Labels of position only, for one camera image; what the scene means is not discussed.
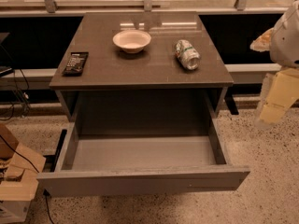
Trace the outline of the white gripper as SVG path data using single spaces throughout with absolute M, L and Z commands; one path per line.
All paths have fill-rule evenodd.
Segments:
M 255 125 L 267 129 L 283 118 L 299 99 L 299 0 L 295 0 L 270 28 L 249 46 L 251 50 L 270 50 L 270 58 L 285 68 L 266 74 L 255 111 Z

